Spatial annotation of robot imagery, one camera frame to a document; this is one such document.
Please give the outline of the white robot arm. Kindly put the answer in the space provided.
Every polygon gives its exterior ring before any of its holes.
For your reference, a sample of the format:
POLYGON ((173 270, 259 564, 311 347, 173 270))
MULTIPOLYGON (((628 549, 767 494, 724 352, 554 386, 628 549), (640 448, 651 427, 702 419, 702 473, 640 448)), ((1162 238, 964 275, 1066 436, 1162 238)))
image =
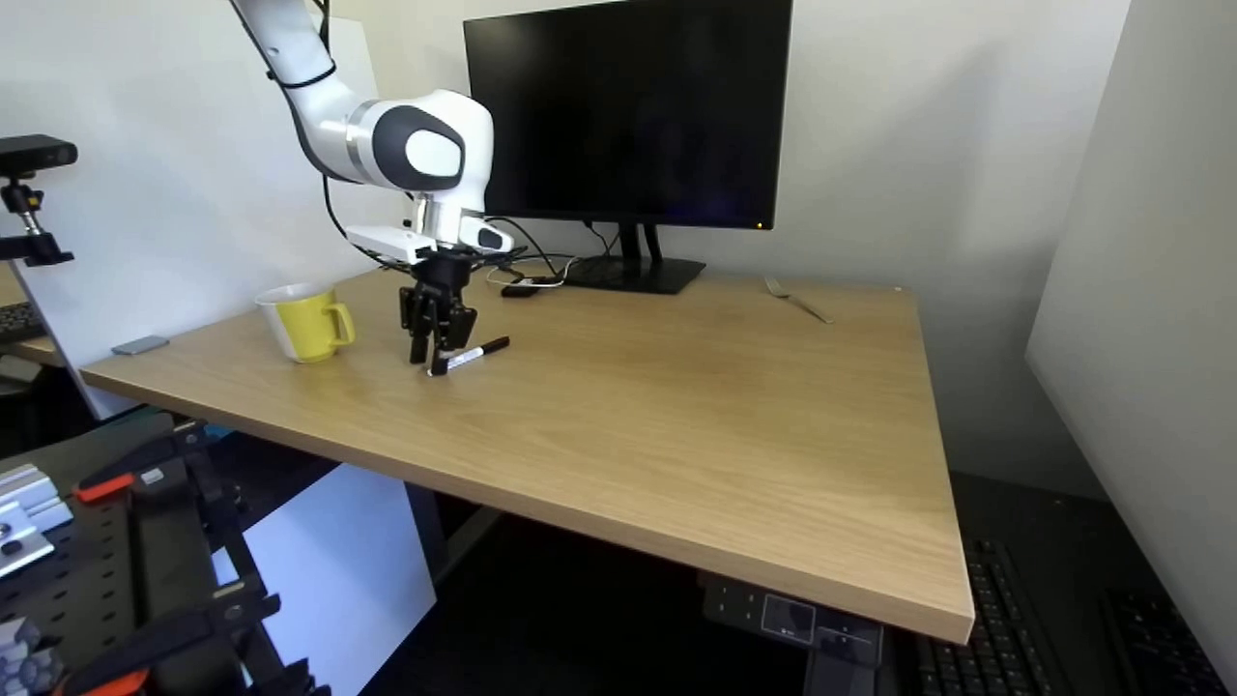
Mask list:
POLYGON ((455 373, 474 357, 469 346, 474 312, 464 307, 473 267, 513 250, 482 213, 496 160, 492 112, 452 89, 410 101, 354 92, 311 0, 229 3, 280 85, 322 185, 387 185, 419 204, 410 226, 367 230, 334 217, 334 230, 358 256, 410 275, 398 292, 410 359, 428 374, 455 373))

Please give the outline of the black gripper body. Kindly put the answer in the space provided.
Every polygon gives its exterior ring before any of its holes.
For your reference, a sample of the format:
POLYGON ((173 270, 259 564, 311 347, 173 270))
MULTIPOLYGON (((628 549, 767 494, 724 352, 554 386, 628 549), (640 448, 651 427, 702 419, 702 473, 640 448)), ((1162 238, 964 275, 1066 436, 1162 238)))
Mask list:
POLYGON ((398 292, 402 330, 419 347, 464 347, 474 312, 464 307, 473 261, 464 250, 434 250, 415 284, 398 292))

